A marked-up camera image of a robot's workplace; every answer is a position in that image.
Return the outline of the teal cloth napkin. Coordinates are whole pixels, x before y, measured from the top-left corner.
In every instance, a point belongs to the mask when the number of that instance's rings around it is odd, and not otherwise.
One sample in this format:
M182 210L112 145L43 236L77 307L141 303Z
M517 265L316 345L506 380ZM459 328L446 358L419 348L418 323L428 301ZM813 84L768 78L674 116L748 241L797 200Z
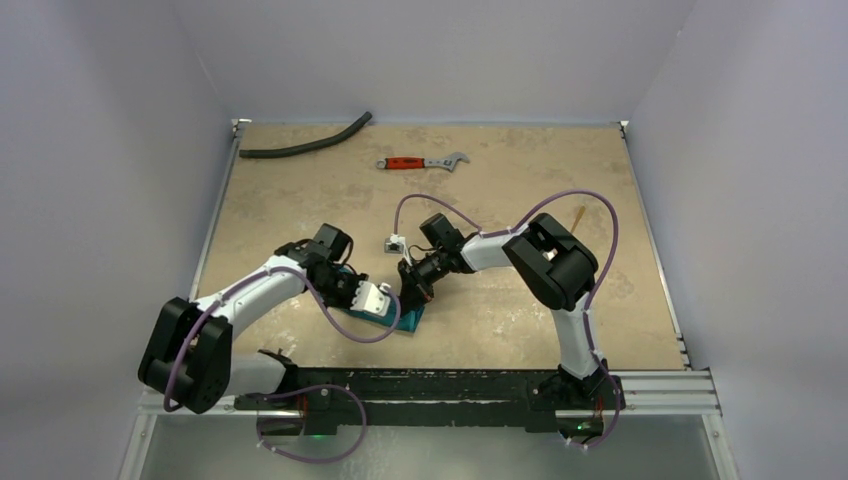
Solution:
M384 317L375 317L361 312L351 311L350 306L353 300L354 291L358 283L363 280L370 280L367 278L366 274L355 273L353 269L347 265L339 266L337 270L338 278L336 285L338 289L338 294L336 295L336 298L334 300L330 301L330 304L333 308L341 310L348 316L365 320L373 324L382 325L389 328L395 326L396 331L406 333L414 333L416 331L420 319L423 315L423 309L399 314L399 310L397 309L397 303L392 298L391 299L393 300L393 303L390 306L387 315Z

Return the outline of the gold metal spoon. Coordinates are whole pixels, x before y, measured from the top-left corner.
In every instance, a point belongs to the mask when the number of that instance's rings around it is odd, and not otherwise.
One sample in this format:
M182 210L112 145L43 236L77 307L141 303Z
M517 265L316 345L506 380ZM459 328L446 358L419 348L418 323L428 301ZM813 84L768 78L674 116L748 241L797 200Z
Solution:
M586 206L585 206L585 205L581 205L581 206L578 208L578 210L577 210L577 212L576 212L576 215L575 215L575 218L574 218L574 220L573 220L573 222L572 222L572 226L571 226L571 229L570 229L570 231L571 231L572 233L574 233L574 232L576 231L576 229L577 229L577 227L579 226L579 224L580 224L580 222L581 222L582 218L583 218L583 217L584 217L584 215L585 215L585 212L586 212Z

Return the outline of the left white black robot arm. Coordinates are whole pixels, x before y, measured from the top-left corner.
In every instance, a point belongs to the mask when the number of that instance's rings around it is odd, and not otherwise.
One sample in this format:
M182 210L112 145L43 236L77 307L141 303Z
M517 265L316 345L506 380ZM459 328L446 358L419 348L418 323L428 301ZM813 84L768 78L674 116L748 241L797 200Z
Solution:
M286 374L292 362L270 351L239 358L233 343L254 322L303 293L324 311L385 313L386 294L342 262L352 245L349 235L324 224L313 238L277 248L260 267L217 293L169 300L142 356L139 380L163 394L167 412L204 413L233 395L260 395L272 408L289 407L298 395L298 382Z

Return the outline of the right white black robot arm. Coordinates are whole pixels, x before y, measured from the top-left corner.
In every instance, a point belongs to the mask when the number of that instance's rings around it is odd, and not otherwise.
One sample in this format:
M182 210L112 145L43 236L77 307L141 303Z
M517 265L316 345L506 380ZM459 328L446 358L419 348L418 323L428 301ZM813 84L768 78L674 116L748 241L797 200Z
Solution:
M604 360L596 352L592 322L585 314L599 263L588 247L547 213L515 232L489 236L464 235L442 214L427 219L420 230L430 242L421 260L413 259L400 239L393 241L395 250L405 252L397 265L404 314L421 312L435 297L435 283L449 274L512 268L534 298L551 311L564 399L584 407L599 396Z

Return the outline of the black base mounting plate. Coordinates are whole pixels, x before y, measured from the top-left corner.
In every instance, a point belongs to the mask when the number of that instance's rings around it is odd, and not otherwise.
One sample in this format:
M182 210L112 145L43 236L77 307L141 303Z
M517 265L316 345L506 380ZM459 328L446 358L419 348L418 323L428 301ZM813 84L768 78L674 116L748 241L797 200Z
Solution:
M601 435L626 405L619 377L604 374L599 388L585 396L563 385L557 369L301 367L286 376L279 391L281 398L242 395L234 406L267 415L302 414L307 435L366 424L515 427L583 438Z

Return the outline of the red handled adjustable wrench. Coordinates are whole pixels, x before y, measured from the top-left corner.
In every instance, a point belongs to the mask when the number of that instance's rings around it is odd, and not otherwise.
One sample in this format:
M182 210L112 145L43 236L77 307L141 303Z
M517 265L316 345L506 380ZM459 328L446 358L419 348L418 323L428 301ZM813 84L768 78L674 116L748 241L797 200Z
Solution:
M375 166L381 170L412 170L440 168L453 172L460 163L469 163L470 159L461 152L454 152L442 158L426 158L416 156L384 157L376 161Z

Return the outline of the aluminium rail frame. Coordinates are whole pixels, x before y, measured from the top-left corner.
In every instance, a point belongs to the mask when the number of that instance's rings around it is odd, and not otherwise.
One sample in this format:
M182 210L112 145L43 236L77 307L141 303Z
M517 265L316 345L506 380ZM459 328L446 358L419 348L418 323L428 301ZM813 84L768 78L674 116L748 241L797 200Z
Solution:
M619 125L246 123L188 294L139 371L157 411L232 414L210 457L297 477L730 479L710 373L686 369Z

